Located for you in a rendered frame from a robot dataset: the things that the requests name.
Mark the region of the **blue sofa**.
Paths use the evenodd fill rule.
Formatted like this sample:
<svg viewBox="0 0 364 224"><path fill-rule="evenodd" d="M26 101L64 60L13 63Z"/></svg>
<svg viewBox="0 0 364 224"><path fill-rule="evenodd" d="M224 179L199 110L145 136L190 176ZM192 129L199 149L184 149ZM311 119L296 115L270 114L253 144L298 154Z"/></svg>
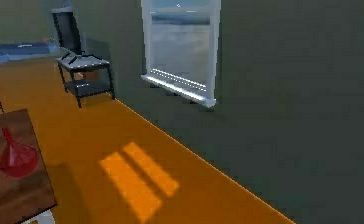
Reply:
<svg viewBox="0 0 364 224"><path fill-rule="evenodd" d="M0 64L9 61L50 56L58 52L59 47L51 42L0 44Z"/></svg>

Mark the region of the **white framed window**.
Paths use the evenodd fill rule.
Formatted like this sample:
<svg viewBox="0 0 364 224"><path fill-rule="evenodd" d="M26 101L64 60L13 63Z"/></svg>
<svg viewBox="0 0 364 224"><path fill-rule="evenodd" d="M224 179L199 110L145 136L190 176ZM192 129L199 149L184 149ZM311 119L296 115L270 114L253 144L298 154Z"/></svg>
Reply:
<svg viewBox="0 0 364 224"><path fill-rule="evenodd" d="M221 0L141 0L146 73L154 86L211 108Z"/></svg>

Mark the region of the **brown wooden table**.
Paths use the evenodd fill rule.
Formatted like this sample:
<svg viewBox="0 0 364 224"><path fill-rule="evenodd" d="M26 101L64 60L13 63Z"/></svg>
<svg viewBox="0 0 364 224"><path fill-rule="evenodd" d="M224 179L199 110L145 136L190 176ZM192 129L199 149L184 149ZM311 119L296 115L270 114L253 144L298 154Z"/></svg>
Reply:
<svg viewBox="0 0 364 224"><path fill-rule="evenodd" d="M26 177L14 178L0 171L0 224L22 224L54 208L57 200L28 111L0 114L0 156L6 147L3 128L8 128L16 141L36 148L39 154L38 165Z"/></svg>

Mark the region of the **black television set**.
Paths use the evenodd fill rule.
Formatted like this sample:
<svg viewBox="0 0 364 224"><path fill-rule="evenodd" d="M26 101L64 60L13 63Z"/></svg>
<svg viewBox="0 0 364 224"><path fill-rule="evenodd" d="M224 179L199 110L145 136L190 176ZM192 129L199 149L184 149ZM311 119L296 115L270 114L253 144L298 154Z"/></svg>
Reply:
<svg viewBox="0 0 364 224"><path fill-rule="evenodd" d="M54 8L51 10L58 42L62 48L75 54L82 53L80 32L70 7Z"/></svg>

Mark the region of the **black two-tier side table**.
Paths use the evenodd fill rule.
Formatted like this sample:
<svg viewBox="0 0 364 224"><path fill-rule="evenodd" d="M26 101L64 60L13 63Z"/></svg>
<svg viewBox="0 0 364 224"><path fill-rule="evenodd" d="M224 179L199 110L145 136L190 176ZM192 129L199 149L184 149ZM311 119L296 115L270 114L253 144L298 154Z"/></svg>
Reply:
<svg viewBox="0 0 364 224"><path fill-rule="evenodd" d="M68 62L74 57L67 53L65 56L56 59L65 92L70 92L77 100L81 108L81 99L89 96L109 93L115 98L111 66L107 60L94 55L75 55L77 59L72 63ZM108 75L108 82L99 81L93 77L99 70L105 70Z"/></svg>

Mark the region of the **red glass flask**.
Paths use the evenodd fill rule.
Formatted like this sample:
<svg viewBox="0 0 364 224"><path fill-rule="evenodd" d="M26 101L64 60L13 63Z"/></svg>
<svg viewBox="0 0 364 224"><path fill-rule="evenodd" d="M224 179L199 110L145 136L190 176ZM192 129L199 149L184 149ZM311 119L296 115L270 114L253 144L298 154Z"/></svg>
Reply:
<svg viewBox="0 0 364 224"><path fill-rule="evenodd" d="M8 128L3 128L2 132L6 147L0 156L0 171L14 178L30 175L38 165L37 149L16 141Z"/></svg>

